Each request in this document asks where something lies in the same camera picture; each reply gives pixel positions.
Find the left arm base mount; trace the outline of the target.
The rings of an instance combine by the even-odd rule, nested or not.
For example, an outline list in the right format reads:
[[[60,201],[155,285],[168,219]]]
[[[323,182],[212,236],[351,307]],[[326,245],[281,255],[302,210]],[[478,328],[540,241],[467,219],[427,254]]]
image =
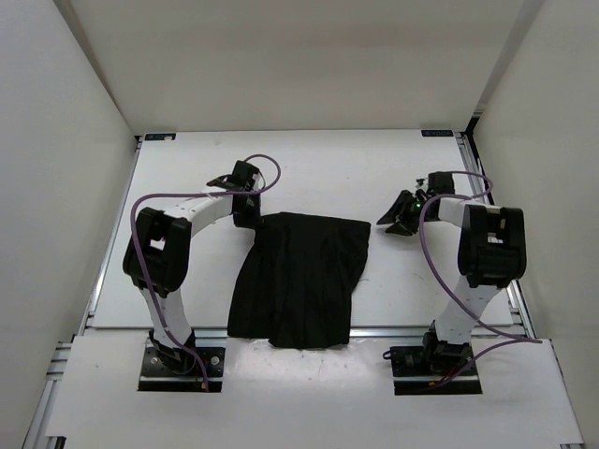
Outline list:
[[[195,346],[202,360],[180,348],[169,348],[149,331],[139,370],[138,391],[177,393],[220,393],[223,387],[226,348],[223,346]]]

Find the black pleated skirt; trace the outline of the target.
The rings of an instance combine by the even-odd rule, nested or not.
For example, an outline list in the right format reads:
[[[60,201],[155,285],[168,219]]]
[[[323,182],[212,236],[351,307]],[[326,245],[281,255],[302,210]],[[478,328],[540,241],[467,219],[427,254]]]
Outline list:
[[[235,282],[228,336],[298,350],[346,345],[370,235],[364,221],[292,212],[263,216]]]

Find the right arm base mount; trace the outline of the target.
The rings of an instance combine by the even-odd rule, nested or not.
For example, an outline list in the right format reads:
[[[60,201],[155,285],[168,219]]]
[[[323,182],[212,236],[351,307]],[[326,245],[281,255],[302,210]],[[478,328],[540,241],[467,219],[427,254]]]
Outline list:
[[[416,346],[391,346],[383,352],[391,364],[396,396],[459,396],[483,393],[470,343],[449,344],[427,331]]]

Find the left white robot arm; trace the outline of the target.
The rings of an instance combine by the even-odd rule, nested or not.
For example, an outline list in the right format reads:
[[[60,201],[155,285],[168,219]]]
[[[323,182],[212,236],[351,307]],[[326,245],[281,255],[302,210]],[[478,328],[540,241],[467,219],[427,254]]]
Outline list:
[[[181,294],[192,238],[228,216],[235,226],[252,228],[260,220],[260,207],[258,192],[219,189],[190,197],[150,194],[132,206],[123,270],[146,300],[153,323],[152,340],[166,349],[163,360],[174,373],[189,372],[197,361]]]

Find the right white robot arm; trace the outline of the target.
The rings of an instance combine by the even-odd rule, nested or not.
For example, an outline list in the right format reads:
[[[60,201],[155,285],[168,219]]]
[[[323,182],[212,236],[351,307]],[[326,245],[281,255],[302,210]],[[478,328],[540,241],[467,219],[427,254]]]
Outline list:
[[[460,231],[460,277],[454,288],[446,285],[432,263],[424,234],[424,224],[430,222],[451,224]],[[451,347],[468,344],[490,301],[523,276],[527,265],[523,211],[486,205],[469,196],[403,190],[376,223],[388,234],[419,235],[431,272],[450,297],[431,324],[428,345],[420,351],[423,368],[440,374],[454,362]]]

